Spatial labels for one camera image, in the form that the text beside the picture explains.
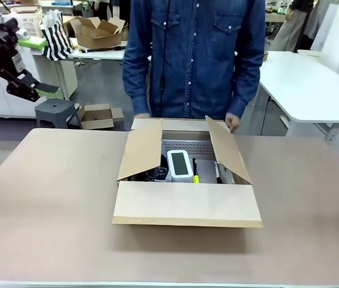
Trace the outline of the person's left hand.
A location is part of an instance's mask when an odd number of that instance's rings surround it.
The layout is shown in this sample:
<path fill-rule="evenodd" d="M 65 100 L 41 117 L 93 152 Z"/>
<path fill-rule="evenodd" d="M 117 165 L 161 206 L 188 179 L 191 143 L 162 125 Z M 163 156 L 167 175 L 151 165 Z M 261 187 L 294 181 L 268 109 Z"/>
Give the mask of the person's left hand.
<path fill-rule="evenodd" d="M 225 124 L 231 133 L 235 133 L 240 127 L 240 118 L 234 114 L 226 113 Z"/>

